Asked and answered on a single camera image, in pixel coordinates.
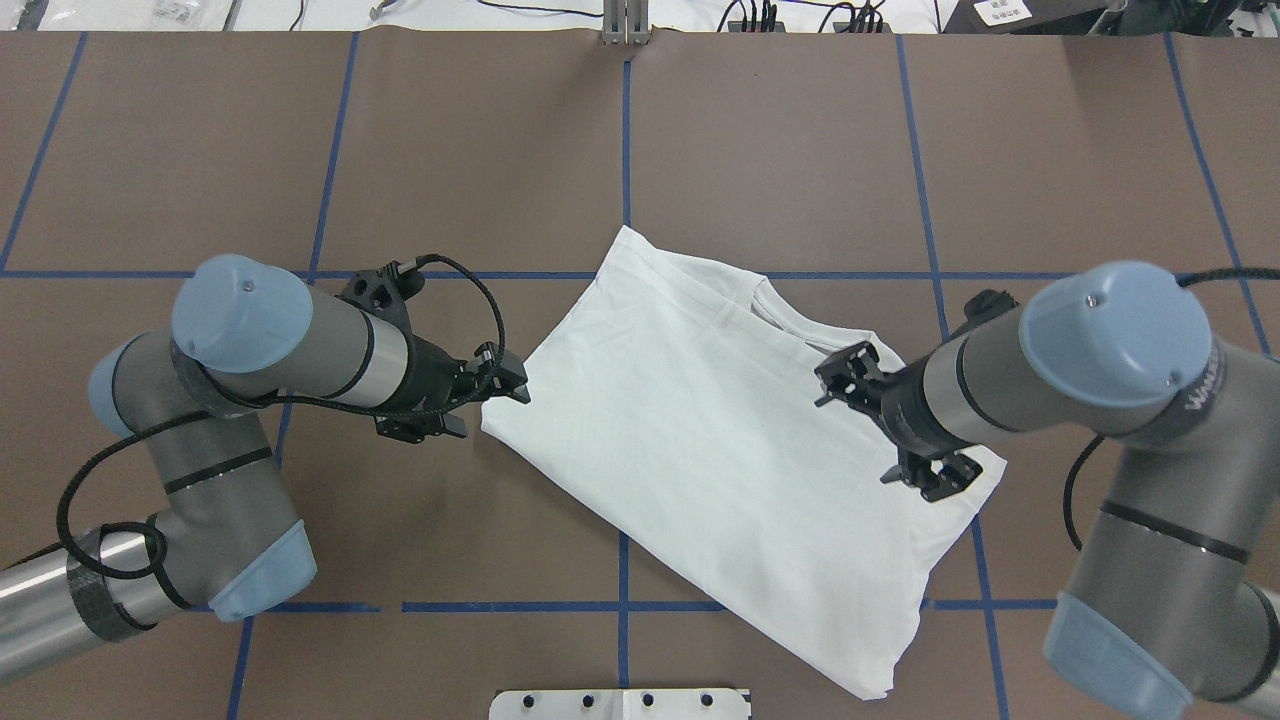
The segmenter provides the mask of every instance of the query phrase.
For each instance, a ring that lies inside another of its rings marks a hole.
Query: light blue joint cap
[[[1066,682],[1138,720],[1178,720],[1192,693],[1120,628],[1070,593],[1059,593],[1044,659]]]
[[[124,418],[120,418],[120,411],[115,409],[115,366],[120,363],[124,348],[140,337],[142,336],[133,336],[129,342],[108,352],[88,374],[88,405],[93,409],[93,415],[97,415],[97,420],[119,437],[129,437],[133,430],[124,424]]]
[[[293,273],[243,255],[219,255],[182,283],[173,340],[200,364],[252,373],[279,363],[311,327],[311,292]]]
[[[1213,346],[1199,300],[1167,270],[1133,260],[1046,287],[1023,310],[1018,337],[1044,382],[1098,407],[1172,398]]]
[[[315,577],[316,559],[298,520],[218,591],[209,607],[223,623],[243,620],[298,594]]]

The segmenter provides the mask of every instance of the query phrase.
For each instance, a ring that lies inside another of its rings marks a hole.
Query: brown table surface
[[[1258,142],[1277,70],[1276,41],[1158,36],[0,35],[0,557],[52,538],[65,480],[111,441],[92,365],[163,327],[211,255],[337,291],[444,252],[486,274],[527,354],[628,223],[918,356],[983,287],[1025,300],[1123,258],[1280,265],[1280,147]],[[1198,293],[1229,341],[1280,342],[1280,287]],[[411,309],[456,355],[492,334],[456,277]],[[315,583],[0,688],[0,717],[474,719],[500,689],[618,685],[750,688],[764,720],[1116,716],[1039,655],[1084,430],[997,447],[1002,487],[933,574],[896,689],[864,703],[490,437],[404,446],[311,407],[265,421]],[[1080,479],[1082,530],[1115,456]],[[77,502],[90,527],[164,493],[134,451]],[[1272,587],[1275,530],[1251,569]]]

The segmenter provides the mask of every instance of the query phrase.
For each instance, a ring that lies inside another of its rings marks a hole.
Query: grid line
[[[1231,225],[1226,222],[1226,210],[1222,208],[1222,199],[1217,193],[1217,183],[1213,182],[1213,173],[1208,169],[1208,159],[1201,146],[1199,132],[1196,129],[1196,118],[1192,115],[1190,102],[1187,100],[1187,88],[1183,87],[1183,73],[1178,65],[1178,51],[1174,49],[1174,36],[1165,33],[1165,55],[1169,58],[1169,70],[1174,76],[1174,88],[1178,91],[1178,104],[1183,110],[1183,120],[1187,122],[1187,135],[1190,136],[1192,150],[1196,151],[1196,161],[1199,164],[1201,176],[1204,178],[1204,188],[1208,199],[1213,204],[1213,214],[1217,217],[1217,225],[1222,231],[1222,242],[1226,243],[1226,252],[1231,258],[1231,265],[1240,269],[1240,252],[1235,246],[1235,237],[1231,234]],[[1253,333],[1258,337],[1258,347],[1262,352],[1271,355],[1271,343],[1267,342],[1267,333],[1262,328],[1262,319],[1258,316],[1258,306],[1253,302],[1253,291],[1244,278],[1239,278],[1240,292],[1244,293],[1244,304],[1249,309],[1249,320],[1253,323]]]
[[[924,243],[929,252],[929,274],[933,282],[933,304],[938,314],[938,332],[942,336],[942,342],[946,342],[951,331],[947,328],[946,302],[942,295],[941,269],[938,268],[938,252],[933,241],[933,219],[929,215],[928,191],[924,183],[924,161],[920,154],[919,133],[915,127],[915,109],[911,104],[911,79],[906,65],[906,44],[900,35],[893,36],[893,40],[897,44],[897,64],[902,81],[902,104],[906,109],[908,135],[911,138],[911,161],[915,165],[915,187],[920,199],[920,220],[924,225]],[[987,624],[987,648],[991,655],[991,675],[995,682],[996,707],[1000,712],[1000,720],[1009,720],[1009,698],[1005,692],[1004,662],[1000,659],[1000,637],[996,628],[996,612],[991,605],[991,582],[987,577],[987,556],[982,544],[982,521],[977,514],[969,524],[969,528],[973,534],[974,555],[977,556],[978,588],[982,593],[982,614]]]
[[[347,70],[342,79],[342,97],[338,100],[338,118],[333,123],[333,143],[329,146],[329,167],[324,176],[324,191],[320,193],[320,214],[316,218],[316,240],[311,246],[311,263],[307,265],[307,284],[316,283],[316,270],[320,266],[320,252],[324,250],[324,231],[329,222],[329,200],[333,197],[333,178],[338,173],[338,151],[342,149],[342,127],[347,119],[347,100],[351,97],[351,76],[356,69],[356,51],[360,47],[360,33],[351,33],[347,49]]]
[[[325,170],[324,191],[320,196],[320,211],[316,218],[315,242],[311,246],[311,263],[307,268],[307,284],[315,284],[316,265],[320,261],[320,252],[324,250],[325,220],[329,215],[329,199],[333,193],[333,177],[338,169],[338,149],[342,146],[342,127],[347,115],[347,99],[351,96],[351,77],[356,65],[356,50],[360,46],[360,33],[351,33],[351,45],[347,50],[347,69],[342,81],[342,96],[338,100],[338,117],[333,127],[333,143],[329,149],[329,165]],[[280,427],[275,436],[275,462],[284,465],[284,441],[289,430],[289,420],[293,418],[293,405],[285,405],[280,413]],[[248,671],[248,648],[253,639],[253,618],[244,620],[241,637],[241,650],[236,660],[236,675],[232,680],[230,697],[227,701],[227,720],[236,720],[239,714],[241,692],[244,688],[244,674]]]
[[[236,651],[236,674],[232,676],[232,694],[227,701],[227,720],[236,720],[239,715],[239,698],[244,689],[244,667],[248,665],[248,648],[252,642],[253,616],[251,615],[241,624],[241,644]]]
[[[402,614],[426,615],[541,615],[541,614],[616,614],[622,603],[612,600],[548,600],[548,601],[404,601]],[[714,600],[630,600],[627,614],[668,614],[668,612],[728,612]],[[991,609],[996,612],[1016,612],[1028,610],[1053,610],[1057,598],[991,598],[991,600],[932,600],[920,601],[920,611],[937,612],[980,612]],[[268,615],[367,615],[383,610],[367,602],[282,602]],[[211,614],[207,605],[192,607],[189,612]]]
[[[631,60],[622,63],[622,224],[631,227]],[[631,687],[631,538],[618,530],[618,687]]]
[[[303,279],[349,279],[356,270],[289,270]],[[1057,281],[1075,273],[1068,272],[1002,272],[1002,270],[753,270],[773,281]],[[0,270],[0,278],[54,281],[122,281],[122,279],[186,279],[193,270]],[[485,281],[591,281],[595,270],[476,270]],[[422,270],[426,279],[460,281],[452,270]]]
[[[0,249],[0,270],[4,270],[5,265],[9,264],[9,254],[13,252],[13,246],[18,242],[18,229],[22,227],[22,217],[27,214],[27,202],[31,200],[31,192],[36,188],[36,177],[40,176],[40,168],[45,164],[45,152],[49,151],[49,143],[54,138],[54,129],[58,127],[58,120],[63,117],[63,106],[67,104],[67,95],[70,94],[72,81],[76,79],[76,70],[79,68],[81,56],[84,55],[86,42],[88,42],[88,33],[82,32],[79,40],[76,41],[76,53],[72,55],[72,61],[67,67],[67,77],[63,78],[63,87],[58,91],[58,100],[54,101],[54,111],[49,114],[49,124],[45,126],[45,135],[40,138],[36,159],[32,160],[31,172],[27,173],[27,184],[22,187],[18,208],[14,210],[13,222],[9,224],[9,234],[5,236],[4,247]]]

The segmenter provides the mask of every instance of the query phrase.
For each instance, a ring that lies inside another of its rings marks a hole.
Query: black wire
[[[584,18],[603,18],[604,13],[588,13],[586,10],[570,10],[568,8],[535,8],[532,5],[507,5],[504,3],[493,3],[492,0],[476,0],[481,5],[489,8],[499,8],[503,10],[535,10],[539,13],[557,13],[566,15],[582,15]]]
[[[1183,275],[1181,278],[1178,278],[1178,287],[1190,287],[1206,282],[1231,279],[1280,281],[1280,269],[1252,266],[1216,268],[1213,270]],[[1103,439],[1105,438],[1102,436],[1094,436],[1094,438],[1089,441],[1089,445],[1084,446],[1084,450],[1080,451],[1075,462],[1071,464],[1071,470],[1066,474],[1066,483],[1062,484],[1062,524],[1066,527],[1066,537],[1070,538],[1075,550],[1080,550],[1083,547],[1080,536],[1075,532],[1075,518],[1071,514],[1071,495],[1075,491],[1075,479],[1084,468],[1084,464],[1088,462],[1089,456],[1093,455],[1093,451],[1102,445]]]
[[[742,4],[742,0],[732,0],[728,5],[724,6],[724,14],[721,15],[721,22],[718,26],[716,26],[716,32],[721,32],[722,29],[724,29],[724,20],[728,19],[728,14],[733,10],[733,5],[742,8],[742,26],[744,27],[746,26],[746,5]]]
[[[1183,275],[1178,279],[1178,287],[1190,287],[1193,284],[1199,284],[1211,281],[1231,281],[1231,279],[1254,279],[1254,281],[1280,281],[1280,269],[1276,268],[1217,268],[1216,270],[1204,270],[1203,273],[1192,273],[1189,275]]]
[[[60,542],[55,542],[52,544],[46,544],[45,547],[37,550],[36,552],[32,552],[31,555],[28,555],[28,556],[26,556],[26,557],[23,557],[20,560],[14,560],[13,562],[10,562],[9,565],[5,566],[5,570],[9,570],[10,568],[17,568],[18,565],[22,565],[23,562],[31,562],[32,560],[35,560],[37,557],[44,557],[44,556],[49,555],[50,552],[54,552],[55,550],[59,550],[61,547],[63,547],[63,543],[60,543]]]
[[[1079,477],[1084,464],[1089,461],[1089,456],[1102,445],[1103,439],[1106,438],[1102,436],[1093,436],[1093,439],[1089,441],[1089,445],[1084,446],[1084,451],[1075,459],[1075,462],[1071,462],[1071,470],[1066,474],[1066,483],[1062,486],[1062,524],[1066,525],[1066,537],[1070,538],[1075,550],[1084,547],[1084,543],[1080,542],[1080,536],[1075,532],[1075,516],[1071,512],[1071,492],[1075,489],[1075,478]]]
[[[805,3],[805,4],[818,5],[819,3]],[[823,5],[823,6],[827,8],[827,14],[822,17],[822,24],[818,26],[818,32],[827,29],[827,20],[829,20],[831,15],[840,8],[845,8],[849,10],[849,24],[850,26],[854,24],[854,17],[858,13],[858,8],[854,8],[852,3],[836,3],[835,5]]]
[[[321,400],[319,397],[305,397],[293,395],[248,400],[237,397],[236,395],[233,395],[230,391],[221,387],[216,382],[211,383],[212,387],[218,389],[218,392],[221,393],[224,398],[236,402],[238,405],[243,405],[246,407],[262,409],[270,405],[287,405],[287,404],[315,405],[317,407],[328,407],[330,410],[339,410],[343,413],[352,413],[356,415],[369,415],[375,418],[389,418],[397,420],[410,420],[410,419],[428,418],[433,415],[442,415],[444,413],[457,410],[458,407],[462,407],[468,402],[475,402],[476,400],[480,400],[480,396],[484,395],[489,384],[493,382],[494,375],[498,373],[498,368],[502,365],[502,359],[507,352],[507,327],[506,323],[503,323],[502,320],[502,310],[498,309],[498,301],[494,299],[493,293],[489,292],[489,288],[485,287],[484,281],[481,281],[475,273],[463,268],[458,261],[451,258],[436,254],[420,255],[413,260],[412,272],[416,273],[421,270],[425,265],[430,265],[433,263],[440,263],[453,268],[460,274],[462,274],[462,277],[470,281],[471,284],[476,286],[480,293],[484,295],[485,301],[489,302],[489,309],[493,311],[493,322],[498,331],[498,347],[494,350],[494,356],[493,360],[490,361],[489,369],[485,370],[483,375],[480,375],[479,380],[476,380],[476,387],[467,395],[460,397],[458,400],[454,400],[452,402],[445,402],[440,407],[387,413],[387,411],[372,410],[370,407],[361,407],[358,405],[347,405],[343,402],[334,402],[332,400]],[[145,439],[152,438],[165,430],[172,430],[173,428],[205,420],[210,416],[211,415],[209,415],[205,411],[196,411],[196,413],[188,413],[186,415],[179,415],[178,418],[174,418],[172,420],[165,420],[164,423],[152,425],[145,430],[140,430],[124,439],[111,443],[110,446],[102,448],[96,455],[90,457],[88,461],[84,462],[84,465],[82,465],[81,469],[76,473],[76,475],[72,477],[70,483],[67,484],[67,489],[63,491],[63,496],[58,501],[58,515],[55,518],[55,528],[58,530],[59,544],[64,550],[67,550],[67,552],[72,557],[74,557],[81,565],[88,568],[90,570],[100,573],[101,575],[105,575],[108,578],[115,578],[119,580],[136,580],[140,578],[146,578],[147,575],[151,575],[156,570],[159,570],[160,566],[164,564],[165,555],[169,551],[169,544],[164,533],[161,533],[157,528],[148,525],[146,523],[134,523],[134,521],[108,523],[101,527],[101,537],[105,537],[110,533],[137,533],[150,539],[152,547],[155,548],[155,552],[151,555],[151,557],[148,557],[147,565],[145,568],[141,568],[138,570],[119,570],[116,568],[104,565],[99,559],[91,556],[88,552],[84,551],[84,548],[82,548],[76,542],[76,537],[72,534],[70,530],[72,501],[76,498],[76,493],[79,492],[79,488],[84,483],[84,479],[88,478],[88,474],[92,473],[95,468],[101,465],[108,457],[115,455],[116,452],[120,452],[122,450],[132,447]],[[44,548],[41,551],[37,551],[19,560],[14,565],[19,565],[28,560],[40,557],[41,555],[49,551],[50,548]]]
[[[298,17],[293,18],[293,24],[289,26],[289,32],[298,29],[298,23],[302,22],[302,13],[307,10],[307,0],[298,0]]]
[[[84,552],[84,548],[76,542],[76,536],[72,534],[70,529],[70,510],[72,500],[76,498],[76,493],[79,492],[81,484],[88,478],[88,474],[93,471],[95,468],[102,464],[104,460],[132,447],[147,438],[155,437],[165,430],[172,430],[182,425],[188,425],[198,420],[207,419],[210,415],[205,411],[187,413],[186,415],[179,415],[172,420],[165,420],[159,425],[152,425],[145,430],[133,433],[132,436],[114,442],[105,448],[100,450],[96,455],[88,459],[87,462],[81,465],[81,469],[76,471],[72,477],[72,482],[67,484],[67,489],[63,491],[63,497],[58,501],[58,515],[54,520],[54,527],[58,529],[58,542],[61,543],[63,548],[68,555],[74,557],[81,565],[105,575],[108,578],[115,578],[118,580],[137,580],[138,578],[146,578],[147,575],[155,573],[160,565],[164,562],[165,553],[169,551],[169,544],[165,541],[164,533],[159,529],[147,525],[146,523],[109,523],[102,525],[101,536],[105,537],[110,533],[137,533],[152,541],[155,544],[155,553],[148,559],[147,566],[140,570],[118,570],[104,565],[99,559]]]

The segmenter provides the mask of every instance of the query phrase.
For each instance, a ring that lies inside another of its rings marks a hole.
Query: folded t-shirt
[[[915,637],[929,570],[1005,462],[937,503],[882,484],[897,451],[813,369],[872,341],[801,316],[764,275],[622,228],[595,281],[530,355],[534,401],[483,429],[655,557],[864,700]]]

